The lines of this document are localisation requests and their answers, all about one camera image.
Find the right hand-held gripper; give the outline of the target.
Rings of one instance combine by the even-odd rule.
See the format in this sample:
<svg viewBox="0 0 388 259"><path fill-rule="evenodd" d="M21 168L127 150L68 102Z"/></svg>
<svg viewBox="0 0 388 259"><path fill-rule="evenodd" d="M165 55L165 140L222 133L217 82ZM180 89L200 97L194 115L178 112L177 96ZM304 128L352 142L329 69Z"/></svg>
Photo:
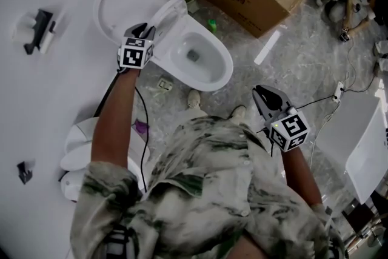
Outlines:
<svg viewBox="0 0 388 259"><path fill-rule="evenodd" d="M260 115L267 121L269 140L281 151L290 151L305 142L310 132L306 117L292 106L283 91L260 84L253 88L252 96ZM276 111L281 113L273 117Z"/></svg>

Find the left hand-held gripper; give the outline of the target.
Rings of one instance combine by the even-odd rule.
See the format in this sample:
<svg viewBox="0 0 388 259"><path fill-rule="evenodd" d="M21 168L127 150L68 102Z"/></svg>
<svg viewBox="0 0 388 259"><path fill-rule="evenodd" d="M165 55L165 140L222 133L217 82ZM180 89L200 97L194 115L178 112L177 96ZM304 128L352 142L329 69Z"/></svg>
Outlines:
<svg viewBox="0 0 388 259"><path fill-rule="evenodd" d="M118 65L120 70L143 69L153 56L156 28L150 27L146 32L147 23L131 26L125 31L122 44L118 49Z"/></svg>

